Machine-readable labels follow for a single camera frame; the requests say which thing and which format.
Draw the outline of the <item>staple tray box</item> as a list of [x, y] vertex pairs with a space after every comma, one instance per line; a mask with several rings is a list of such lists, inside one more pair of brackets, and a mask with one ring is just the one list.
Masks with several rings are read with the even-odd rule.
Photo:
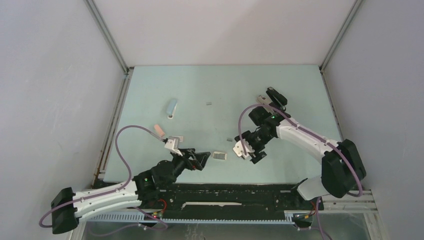
[[212, 153], [212, 158], [216, 159], [216, 160], [225, 161], [225, 160], [227, 160], [227, 157], [228, 157], [228, 154], [226, 152], [214, 151]]

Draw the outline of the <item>pink mini stapler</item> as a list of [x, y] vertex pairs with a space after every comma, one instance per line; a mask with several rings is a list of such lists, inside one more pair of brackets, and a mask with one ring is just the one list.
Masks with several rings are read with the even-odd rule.
[[164, 138], [165, 137], [165, 132], [164, 132], [164, 130], [160, 127], [160, 125], [159, 124], [155, 124], [154, 126], [153, 126], [153, 128], [154, 128], [154, 130], [155, 130], [155, 132], [156, 132], [156, 134], [162, 139], [162, 138]]

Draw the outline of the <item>beige and black stapler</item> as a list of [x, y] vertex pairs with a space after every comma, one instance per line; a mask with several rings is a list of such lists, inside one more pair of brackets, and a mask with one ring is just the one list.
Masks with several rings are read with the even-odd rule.
[[269, 106], [272, 103], [272, 100], [267, 96], [258, 95], [256, 101], [261, 105]]

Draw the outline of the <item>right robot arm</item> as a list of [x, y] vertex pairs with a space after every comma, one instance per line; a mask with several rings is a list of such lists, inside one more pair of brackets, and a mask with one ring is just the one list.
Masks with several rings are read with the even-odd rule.
[[240, 131], [235, 137], [232, 150], [237, 157], [256, 164], [266, 157], [266, 144], [272, 139], [281, 139], [306, 151], [321, 166], [320, 175], [306, 178], [295, 186], [290, 196], [295, 208], [304, 209], [311, 200], [327, 195], [336, 198], [363, 195], [361, 180], [367, 173], [354, 142], [319, 135], [279, 107], [254, 104], [247, 109], [251, 110], [257, 129]]

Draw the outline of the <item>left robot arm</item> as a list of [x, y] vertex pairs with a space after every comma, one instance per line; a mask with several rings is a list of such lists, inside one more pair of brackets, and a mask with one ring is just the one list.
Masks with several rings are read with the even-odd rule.
[[133, 178], [107, 187], [74, 192], [63, 188], [51, 202], [51, 228], [54, 235], [74, 230], [79, 223], [114, 210], [156, 206], [161, 190], [177, 181], [184, 170], [202, 171], [211, 153], [183, 148], [172, 160], [162, 160]]

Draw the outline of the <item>light blue stapler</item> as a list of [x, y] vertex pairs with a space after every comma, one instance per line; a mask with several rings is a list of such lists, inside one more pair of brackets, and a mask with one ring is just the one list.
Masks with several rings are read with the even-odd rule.
[[176, 112], [176, 108], [178, 105], [178, 100], [173, 98], [169, 101], [168, 106], [166, 108], [166, 115], [168, 119], [173, 119], [175, 112]]

